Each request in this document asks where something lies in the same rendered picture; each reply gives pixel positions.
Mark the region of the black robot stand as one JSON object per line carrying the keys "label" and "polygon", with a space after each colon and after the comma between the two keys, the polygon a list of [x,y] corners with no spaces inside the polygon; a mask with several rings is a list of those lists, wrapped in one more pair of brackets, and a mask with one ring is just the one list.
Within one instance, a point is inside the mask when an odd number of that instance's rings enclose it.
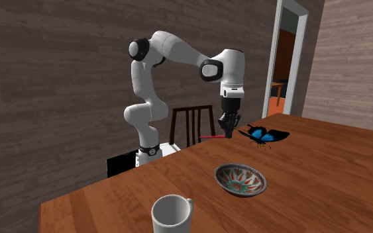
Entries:
{"label": "black robot stand", "polygon": [[134,150],[119,156],[107,159],[107,177],[118,175],[136,167],[136,153]]}

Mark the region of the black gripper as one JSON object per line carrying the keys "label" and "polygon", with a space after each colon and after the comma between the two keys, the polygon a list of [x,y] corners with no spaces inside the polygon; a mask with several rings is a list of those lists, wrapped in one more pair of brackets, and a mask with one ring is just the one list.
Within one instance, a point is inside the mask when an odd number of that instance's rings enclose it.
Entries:
{"label": "black gripper", "polygon": [[233,129],[237,127],[241,118],[241,115],[238,114],[240,98],[223,97],[221,99],[221,108],[223,114],[218,119],[218,123],[225,132],[225,138],[232,138]]}

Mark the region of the dark wooden chair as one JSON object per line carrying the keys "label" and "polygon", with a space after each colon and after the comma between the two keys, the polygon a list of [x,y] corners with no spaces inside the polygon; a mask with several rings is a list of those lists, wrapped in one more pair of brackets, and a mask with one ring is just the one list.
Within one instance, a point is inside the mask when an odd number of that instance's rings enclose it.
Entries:
{"label": "dark wooden chair", "polygon": [[208,110],[209,113],[209,128],[211,136],[215,136],[215,124],[213,118],[213,107],[211,105],[200,105],[194,107],[179,107],[172,109],[172,118],[170,124],[170,138],[169,145],[175,144],[175,130],[177,115],[184,112],[186,115],[186,144],[187,147],[200,143],[202,138],[209,138],[208,136],[201,135],[201,112]]}

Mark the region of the brown wooden table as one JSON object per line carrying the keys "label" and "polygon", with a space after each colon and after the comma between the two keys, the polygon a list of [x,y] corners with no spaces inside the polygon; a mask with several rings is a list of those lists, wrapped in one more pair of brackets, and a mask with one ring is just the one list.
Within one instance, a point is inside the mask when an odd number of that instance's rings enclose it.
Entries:
{"label": "brown wooden table", "polygon": [[[38,233],[153,233],[168,194],[193,200],[191,233],[373,233],[372,130],[282,114],[258,125],[290,135],[264,149],[236,132],[78,189],[41,204]],[[226,192],[224,163],[257,169],[267,189]]]}

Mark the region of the patterned ceramic bowl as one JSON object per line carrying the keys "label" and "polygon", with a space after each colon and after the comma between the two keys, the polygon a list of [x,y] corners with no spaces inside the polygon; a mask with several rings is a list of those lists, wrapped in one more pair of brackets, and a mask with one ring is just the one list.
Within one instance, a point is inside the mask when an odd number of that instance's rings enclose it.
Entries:
{"label": "patterned ceramic bowl", "polygon": [[253,197],[263,193],[267,179],[257,169],[242,163],[224,163],[214,172],[216,182],[236,197]]}

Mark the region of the white mug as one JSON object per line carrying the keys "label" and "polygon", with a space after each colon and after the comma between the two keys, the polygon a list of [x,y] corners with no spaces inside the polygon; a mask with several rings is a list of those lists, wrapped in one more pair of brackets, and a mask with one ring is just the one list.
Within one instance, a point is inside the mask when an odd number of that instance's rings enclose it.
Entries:
{"label": "white mug", "polygon": [[180,195],[165,195],[152,206],[154,233],[190,233],[194,203]]}

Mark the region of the white-framed doorway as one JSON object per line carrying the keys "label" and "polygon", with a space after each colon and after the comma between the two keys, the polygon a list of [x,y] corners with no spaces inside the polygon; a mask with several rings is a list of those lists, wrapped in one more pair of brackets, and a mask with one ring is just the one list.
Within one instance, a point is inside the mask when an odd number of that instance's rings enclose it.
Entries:
{"label": "white-framed doorway", "polygon": [[268,66],[268,74],[266,79],[266,88],[265,88],[265,95],[264,95],[264,105],[262,109],[262,118],[266,118],[268,116],[268,107],[270,102],[270,91],[272,88],[272,79],[274,74],[274,66],[276,61],[276,50],[278,46],[278,39],[279,39],[279,29],[282,19],[282,9],[286,8],[289,11],[295,13],[298,16],[298,23],[297,23],[297,31],[295,34],[295,44],[293,49],[293,56],[292,62],[290,66],[290,73],[289,73],[289,82],[288,88],[286,92],[286,102],[284,104],[283,113],[285,115],[290,115],[293,107],[293,96],[295,92],[295,86],[297,83],[297,75],[299,71],[299,64],[301,58],[301,52],[303,49],[303,42],[305,38],[305,30],[307,19],[309,15],[309,11],[302,7],[299,3],[295,0],[277,0],[276,5],[276,15],[274,19],[274,31],[272,36],[272,45],[270,50],[270,59],[269,59],[269,66]]}

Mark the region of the blue and black butterfly figure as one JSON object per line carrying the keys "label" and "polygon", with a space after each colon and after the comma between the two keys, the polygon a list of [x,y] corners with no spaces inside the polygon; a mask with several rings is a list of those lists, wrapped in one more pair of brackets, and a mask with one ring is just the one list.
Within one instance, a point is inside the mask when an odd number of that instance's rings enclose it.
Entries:
{"label": "blue and black butterfly figure", "polygon": [[238,129],[237,131],[243,136],[250,138],[250,144],[254,142],[258,147],[261,146],[265,148],[267,146],[270,148],[268,145],[269,142],[278,142],[286,139],[290,135],[289,132],[280,130],[266,130],[263,126],[252,126],[250,124],[248,124],[248,126],[250,128],[246,132]]}

